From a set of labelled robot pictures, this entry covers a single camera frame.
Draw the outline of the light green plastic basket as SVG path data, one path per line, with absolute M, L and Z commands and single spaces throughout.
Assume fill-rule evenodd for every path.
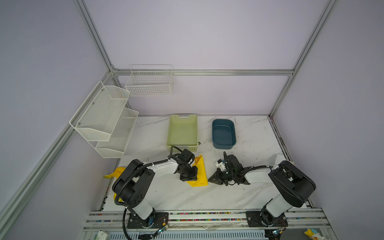
M 176 146 L 179 149 L 196 152 L 199 145 L 198 134 L 197 115 L 171 115 L 167 148 L 170 151 L 171 146 Z

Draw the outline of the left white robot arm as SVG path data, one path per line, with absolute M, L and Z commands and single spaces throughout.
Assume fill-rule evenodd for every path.
M 112 190 L 116 194 L 114 203 L 125 207 L 148 224 L 154 220 L 155 209 L 145 199 L 155 178 L 179 174 L 183 182 L 196 181 L 198 168 L 192 166 L 195 155 L 188 149 L 172 146 L 169 156 L 160 161 L 143 163 L 135 159 L 115 180 Z

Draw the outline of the yellow paper napkin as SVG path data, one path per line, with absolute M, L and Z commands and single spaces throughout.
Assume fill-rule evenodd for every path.
M 197 167 L 198 173 L 197 173 L 197 180 L 196 181 L 187 181 L 187 183 L 191 187 L 205 187 L 209 185 L 205 163 L 204 163 L 204 157 L 203 155 L 199 155 L 198 157 L 195 157 L 195 161 L 193 163 L 193 167 Z

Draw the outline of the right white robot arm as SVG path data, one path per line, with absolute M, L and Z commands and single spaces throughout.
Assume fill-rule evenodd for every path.
M 268 201 L 255 219 L 258 225 L 271 227 L 284 212 L 300 208 L 316 190 L 316 184 L 283 155 L 274 157 L 273 165 L 243 167 L 237 157 L 224 153 L 216 162 L 215 173 L 208 178 L 216 185 L 274 184 L 279 194 Z

